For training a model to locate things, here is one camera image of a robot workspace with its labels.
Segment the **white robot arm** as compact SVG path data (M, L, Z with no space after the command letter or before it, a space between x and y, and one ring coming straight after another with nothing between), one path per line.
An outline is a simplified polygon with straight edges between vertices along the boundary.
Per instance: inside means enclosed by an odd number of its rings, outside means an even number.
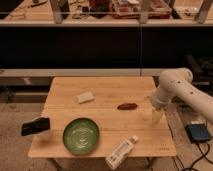
M193 74L188 68L162 71L159 85L150 95L150 103L159 110L178 97L213 125L213 97L194 87L192 80Z

